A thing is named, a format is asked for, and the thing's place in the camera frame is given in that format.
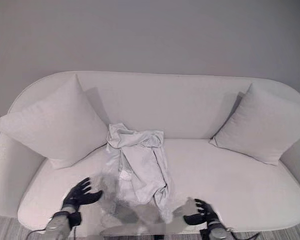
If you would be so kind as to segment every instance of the white pillow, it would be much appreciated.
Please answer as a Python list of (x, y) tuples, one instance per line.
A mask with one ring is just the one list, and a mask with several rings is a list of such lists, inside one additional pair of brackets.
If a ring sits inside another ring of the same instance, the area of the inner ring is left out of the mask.
[(108, 134), (77, 75), (46, 98), (0, 117), (0, 132), (49, 158), (55, 169), (72, 166), (105, 144)]
[(281, 155), (299, 139), (300, 104), (252, 84), (210, 143), (277, 166)]

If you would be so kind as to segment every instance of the sofa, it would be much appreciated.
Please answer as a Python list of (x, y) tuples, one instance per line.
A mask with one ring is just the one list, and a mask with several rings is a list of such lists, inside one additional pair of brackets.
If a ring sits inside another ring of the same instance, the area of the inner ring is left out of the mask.
[[(78, 236), (198, 233), (202, 225), (183, 221), (194, 198), (212, 204), (224, 225), (236, 232), (272, 231), (300, 223), (300, 139), (281, 156), (278, 166), (209, 143), (251, 83), (300, 104), (300, 94), (293, 88), (250, 77), (70, 71), (34, 82), (8, 112), (48, 96), (73, 74), (106, 125), (164, 131), (174, 186), (171, 223), (133, 221), (134, 210), (122, 209), (122, 217), (108, 224), (97, 202), (80, 208)], [(44, 228), (67, 192), (98, 174), (108, 160), (102, 146), (73, 166), (54, 169), (49, 159), (0, 133), (0, 216), (18, 218), (30, 230)]]

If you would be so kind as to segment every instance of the floor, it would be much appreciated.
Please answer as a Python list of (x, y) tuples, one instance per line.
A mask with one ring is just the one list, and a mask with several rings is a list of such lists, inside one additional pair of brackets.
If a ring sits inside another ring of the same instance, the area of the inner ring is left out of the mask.
[[(15, 218), (0, 217), (0, 240), (25, 240), (29, 230), (20, 225)], [(249, 233), (237, 233), (238, 238), (245, 239), (253, 235)], [(33, 233), (30, 240), (41, 240), (39, 233)], [(77, 238), (77, 240), (93, 240), (95, 237)], [(300, 224), (284, 230), (265, 231), (258, 240), (300, 240)], [(153, 240), (150, 235), (145, 236), (116, 236), (106, 237), (105, 240)], [(201, 240), (199, 234), (166, 235), (165, 240)]]

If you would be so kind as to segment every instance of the cable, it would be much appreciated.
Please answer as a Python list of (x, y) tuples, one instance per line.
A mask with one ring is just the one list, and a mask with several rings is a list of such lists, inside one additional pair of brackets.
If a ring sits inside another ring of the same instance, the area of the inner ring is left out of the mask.
[(29, 236), (35, 232), (41, 232), (41, 231), (45, 231), (46, 229), (40, 229), (40, 230), (33, 230), (31, 232), (28, 233), (28, 235), (26, 236), (25, 240), (28, 240)]
[(258, 233), (256, 233), (255, 235), (253, 235), (253, 236), (251, 236), (251, 237), (249, 237), (249, 238), (246, 238), (246, 239), (239, 239), (239, 238), (236, 237), (236, 235), (235, 235), (234, 232), (231, 232), (231, 235), (232, 235), (232, 237), (233, 237), (235, 240), (256, 240), (257, 237), (259, 237), (260, 234), (261, 234), (261, 232), (258, 232)]

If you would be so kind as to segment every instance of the white wall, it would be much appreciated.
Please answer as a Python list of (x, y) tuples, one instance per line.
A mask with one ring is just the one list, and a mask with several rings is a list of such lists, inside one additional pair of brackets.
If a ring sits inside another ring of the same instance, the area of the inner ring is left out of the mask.
[(0, 0), (0, 114), (69, 70), (269, 78), (300, 92), (300, 0)]

